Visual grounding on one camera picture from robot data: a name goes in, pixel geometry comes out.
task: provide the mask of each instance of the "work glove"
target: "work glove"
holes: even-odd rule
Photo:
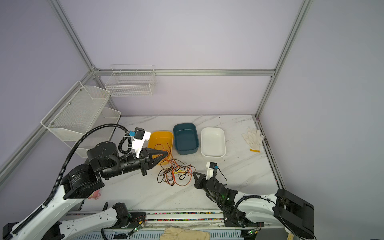
[[[164,230],[160,240],[209,240],[209,233],[169,227]]]
[[[244,138],[244,140],[247,142],[247,144],[251,147],[250,150],[252,152],[260,152],[260,147],[263,144],[263,138],[264,136],[261,135],[260,130],[254,128],[254,129],[247,129],[247,134],[243,133],[241,134]]]

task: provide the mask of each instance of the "white metal shelf basket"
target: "white metal shelf basket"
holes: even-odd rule
[[[93,127],[106,123],[117,123],[121,112],[106,108],[110,92],[95,86],[83,86],[77,82],[73,87],[77,91],[67,100],[55,117],[53,108],[41,120],[57,138],[70,148]],[[86,158],[86,152],[100,142],[108,141],[113,133],[113,127],[100,129],[88,136],[78,147],[76,153]]]
[[[111,65],[105,84],[111,96],[151,96],[157,84],[153,65]]]

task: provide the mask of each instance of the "white bin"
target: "white bin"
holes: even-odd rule
[[[218,127],[201,130],[201,154],[209,161],[220,160],[225,155],[224,131]]]

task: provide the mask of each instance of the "marble tabletop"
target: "marble tabletop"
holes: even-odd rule
[[[260,149],[260,153],[249,151],[249,145],[241,136],[247,132],[248,127],[255,128],[251,115],[121,117],[119,124],[131,131],[140,127],[149,132],[173,132],[176,124],[184,122],[196,125],[199,140],[201,130],[205,127],[219,127],[224,130],[227,151],[217,164],[228,179],[227,188],[260,195],[277,192],[277,184],[264,149]],[[123,135],[123,131],[116,129],[111,141],[118,145]],[[194,154],[179,155],[173,147],[172,155],[186,165],[192,164],[197,172],[205,174],[207,171],[207,160],[200,153],[200,148]],[[185,187],[170,186],[164,182],[159,184],[157,175],[160,170],[161,167],[156,166],[148,170],[146,176],[142,176],[141,171],[134,171],[108,181],[103,180],[105,187],[100,190],[100,197],[86,199],[82,211],[101,210],[105,202],[109,202],[109,206],[124,202],[130,210],[217,209],[217,205],[206,197],[203,190],[194,187],[193,178]],[[225,183],[220,173],[217,179]]]

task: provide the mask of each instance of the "robotic arm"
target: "robotic arm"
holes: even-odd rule
[[[92,133],[97,129],[101,129],[102,126],[96,127],[89,132]],[[88,150],[88,160],[85,164],[76,166],[62,178],[59,175],[60,185],[51,199],[48,197],[42,205],[22,222],[9,223],[4,227],[3,239],[72,239],[95,229],[122,228],[130,224],[131,214],[124,203],[117,203],[100,213],[77,220],[58,222],[72,207],[81,203],[84,198],[89,197],[94,191],[104,187],[102,178],[108,180],[111,177],[139,169],[144,176],[147,174],[147,170],[152,169],[168,156],[166,151],[142,148],[144,141],[149,139],[150,132],[146,132],[141,128],[136,128],[134,132],[127,131],[118,124],[105,124],[104,126],[119,127],[126,132],[119,144],[119,151],[125,154],[120,157],[118,148],[112,142],[101,142],[95,148]],[[73,154],[81,141],[89,135],[88,133],[73,147],[68,155],[69,159],[72,156],[71,153]],[[128,139],[129,148],[127,151],[122,151],[121,146],[126,139]],[[130,152],[131,145],[136,151],[135,153]]]
[[[276,194],[251,195],[226,188],[216,179],[218,166],[207,163],[207,174],[194,172],[195,188],[203,189],[224,214],[226,227],[283,224],[300,238],[313,239],[314,207],[285,189]]]

